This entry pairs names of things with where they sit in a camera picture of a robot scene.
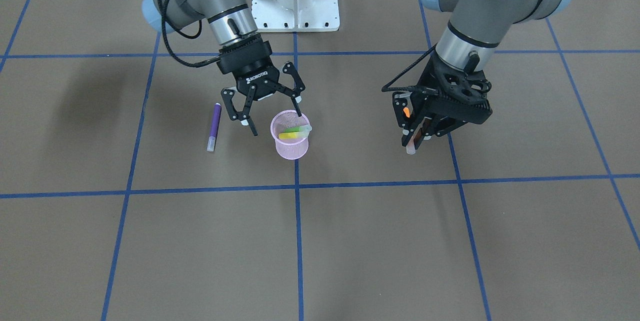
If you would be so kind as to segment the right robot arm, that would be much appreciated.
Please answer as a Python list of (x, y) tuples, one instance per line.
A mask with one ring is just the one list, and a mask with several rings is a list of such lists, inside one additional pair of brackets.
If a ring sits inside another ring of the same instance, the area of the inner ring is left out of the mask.
[[(250, 111), (254, 102), (281, 93), (290, 98), (295, 114), (301, 118), (299, 104), (304, 82), (295, 66), (288, 62), (282, 68), (272, 63), (272, 48), (263, 40), (247, 0), (143, 0), (142, 15), (161, 34), (170, 57), (188, 68), (212, 64), (222, 74), (231, 74), (235, 86), (221, 91), (229, 118), (250, 127), (258, 134)], [(189, 35), (185, 27), (197, 24), (199, 30), (210, 28), (219, 45), (217, 56), (199, 62), (180, 58), (169, 43), (168, 35)]]

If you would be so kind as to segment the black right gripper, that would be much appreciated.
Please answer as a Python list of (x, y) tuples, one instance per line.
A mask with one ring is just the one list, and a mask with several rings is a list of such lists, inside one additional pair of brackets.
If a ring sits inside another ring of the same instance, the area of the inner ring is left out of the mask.
[[(300, 103), (306, 85), (292, 61), (282, 66), (282, 73), (290, 75), (294, 85), (290, 88), (281, 84), (278, 80), (279, 71), (271, 60), (272, 52), (270, 42), (264, 40), (244, 40), (219, 50), (219, 70), (224, 75), (231, 73), (236, 81), (235, 87), (221, 90), (224, 107), (230, 120), (240, 121), (243, 126), (249, 127), (254, 137), (258, 136), (250, 116), (254, 100), (270, 97), (275, 92), (284, 94), (291, 99), (298, 118), (302, 117)], [(245, 97), (241, 110), (236, 109), (233, 101), (238, 94)]]

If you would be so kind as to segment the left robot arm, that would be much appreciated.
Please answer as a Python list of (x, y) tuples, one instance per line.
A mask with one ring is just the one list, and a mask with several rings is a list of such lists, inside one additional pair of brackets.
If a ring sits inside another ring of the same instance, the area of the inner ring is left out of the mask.
[(413, 155), (423, 141), (466, 124), (480, 125), (493, 113), (492, 85), (484, 68), (512, 25), (543, 20), (572, 0), (420, 0), (423, 8), (450, 13), (439, 41), (421, 57), (426, 66), (416, 84), (382, 87), (402, 129), (402, 146)]

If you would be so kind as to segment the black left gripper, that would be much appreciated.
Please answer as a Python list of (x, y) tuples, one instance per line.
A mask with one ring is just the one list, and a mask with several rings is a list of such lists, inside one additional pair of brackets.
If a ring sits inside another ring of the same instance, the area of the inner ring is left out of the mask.
[[(476, 67), (479, 63), (478, 54), (469, 54), (459, 71), (467, 74), (478, 72)], [(435, 67), (439, 65), (449, 66), (438, 54), (431, 56), (416, 84), (400, 87), (400, 92), (393, 93), (393, 111), (398, 126), (403, 129), (402, 147), (406, 149), (418, 150), (424, 141), (443, 137), (470, 123), (444, 114), (439, 84), (435, 79)]]

